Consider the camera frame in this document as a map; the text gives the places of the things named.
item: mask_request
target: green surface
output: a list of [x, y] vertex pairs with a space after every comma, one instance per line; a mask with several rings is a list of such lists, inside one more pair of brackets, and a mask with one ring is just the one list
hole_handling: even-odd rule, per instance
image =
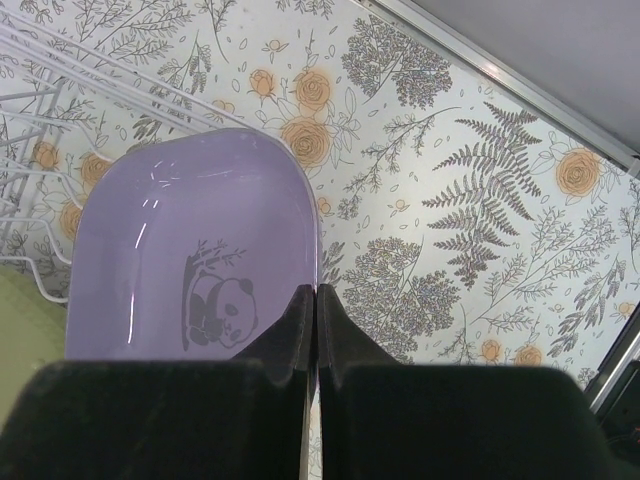
[[31, 278], [0, 266], [0, 425], [35, 371], [63, 358], [65, 319]]

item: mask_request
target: gray ceiling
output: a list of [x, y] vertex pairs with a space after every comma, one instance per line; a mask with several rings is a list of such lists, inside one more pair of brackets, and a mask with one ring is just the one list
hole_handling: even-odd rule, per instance
[[640, 151], [639, 0], [413, 0]]

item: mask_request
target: orange rose print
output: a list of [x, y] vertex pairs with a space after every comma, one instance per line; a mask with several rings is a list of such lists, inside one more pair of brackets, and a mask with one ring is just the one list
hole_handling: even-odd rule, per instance
[[631, 314], [635, 309], [636, 309], [635, 304], [624, 302], [624, 303], [621, 303], [620, 306], [618, 307], [618, 313], [623, 317], [628, 318], [631, 316]]
[[225, 102], [222, 100], [214, 100], [213, 106], [224, 110], [227, 113], [234, 114], [236, 112], [236, 106], [233, 103]]
[[45, 170], [58, 166], [58, 149], [49, 142], [38, 142], [33, 147], [33, 159]]
[[409, 205], [407, 205], [407, 202], [405, 202], [402, 199], [396, 201], [396, 205], [395, 206], [396, 206], [396, 209], [399, 212], [404, 212], [407, 208], [409, 208]]
[[330, 139], [327, 128], [311, 118], [291, 120], [281, 132], [303, 168], [319, 167], [326, 161]]
[[111, 165], [111, 162], [98, 157], [95, 153], [88, 153], [84, 156], [80, 176], [87, 185], [93, 187], [107, 173]]
[[273, 75], [266, 70], [255, 70], [249, 77], [251, 88], [261, 97], [269, 97], [276, 88]]
[[489, 362], [496, 362], [500, 357], [500, 344], [495, 340], [487, 340], [482, 344], [482, 356]]
[[331, 96], [329, 80], [318, 73], [307, 72], [298, 75], [296, 83], [296, 99], [301, 105], [318, 111], [324, 107]]
[[515, 364], [527, 367], [537, 367], [542, 363], [542, 352], [533, 345], [522, 347], [516, 354]]
[[329, 215], [331, 213], [331, 204], [326, 198], [320, 197], [318, 199], [318, 210], [320, 210], [320, 213], [323, 215]]
[[71, 201], [65, 203], [64, 207], [62, 207], [62, 213], [60, 214], [60, 229], [62, 230], [62, 233], [64, 233], [65, 237], [71, 241], [76, 238], [81, 216], [82, 210], [80, 210]]
[[264, 47], [262, 48], [263, 52], [269, 52], [269, 60], [271, 61], [271, 64], [273, 65], [273, 59], [276, 56], [276, 53], [280, 53], [282, 52], [285, 48], [287, 48], [289, 46], [288, 43], [280, 43], [280, 40], [271, 40], [268, 43], [264, 44]]
[[586, 148], [568, 152], [556, 167], [556, 181], [563, 193], [585, 197], [598, 183], [600, 157]]

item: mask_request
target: floral wallpaper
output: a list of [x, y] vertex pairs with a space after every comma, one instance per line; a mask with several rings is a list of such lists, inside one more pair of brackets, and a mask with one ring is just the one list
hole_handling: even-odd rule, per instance
[[[638, 183], [355, 2], [13, 6], [282, 138], [315, 192], [324, 281], [401, 361], [546, 365], [584, 387], [635, 308]], [[38, 76], [42, 67], [10, 53], [0, 60], [5, 91], [35, 88], [11, 69]], [[111, 165], [103, 156], [182, 135], [72, 82], [65, 87], [46, 116], [81, 125], [101, 156], [58, 127], [27, 151], [38, 168], [69, 174], [81, 202]], [[150, 93], [191, 108], [169, 90]], [[2, 117], [0, 141], [23, 128]], [[2, 150], [17, 158], [15, 146]], [[56, 178], [30, 181], [12, 198], [51, 222], [55, 238], [35, 222], [14, 225], [3, 253], [36, 258], [48, 289], [65, 295], [69, 268], [51, 242], [71, 252], [81, 210]], [[321, 474], [317, 408], [311, 477]]]

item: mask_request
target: fern leaf print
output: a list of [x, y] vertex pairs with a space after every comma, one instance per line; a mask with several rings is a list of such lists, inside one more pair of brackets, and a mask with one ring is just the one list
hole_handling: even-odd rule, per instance
[[487, 102], [485, 105], [494, 123], [456, 120], [476, 132], [481, 141], [465, 145], [434, 168], [464, 167], [466, 173], [422, 202], [428, 208], [454, 208], [429, 226], [458, 231], [434, 245], [458, 252], [448, 263], [457, 267], [455, 275], [468, 289], [475, 285], [479, 272], [488, 269], [489, 262], [500, 258], [498, 248], [509, 246], [504, 238], [519, 235], [510, 215], [533, 220], [525, 206], [526, 198], [541, 195], [527, 153], [527, 147], [541, 140], [525, 129], [538, 118], [524, 110], [508, 112]]

